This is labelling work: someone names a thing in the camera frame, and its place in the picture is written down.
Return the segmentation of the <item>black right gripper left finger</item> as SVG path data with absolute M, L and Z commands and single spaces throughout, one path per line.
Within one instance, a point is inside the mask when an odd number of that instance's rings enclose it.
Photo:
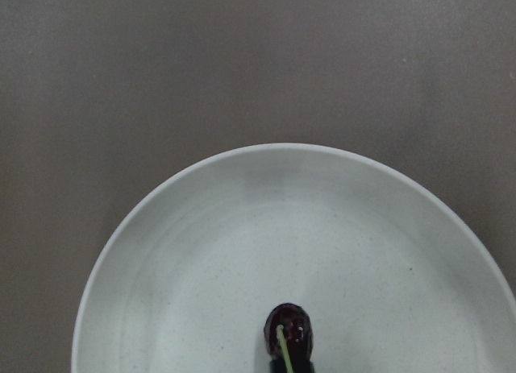
M 268 367 L 270 373 L 287 373 L 285 361 L 281 358 L 271 360 Z

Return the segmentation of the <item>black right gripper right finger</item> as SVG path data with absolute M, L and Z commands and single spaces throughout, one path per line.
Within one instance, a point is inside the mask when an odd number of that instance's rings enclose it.
M 298 359 L 293 361 L 294 373 L 314 373 L 314 364 L 307 359 Z

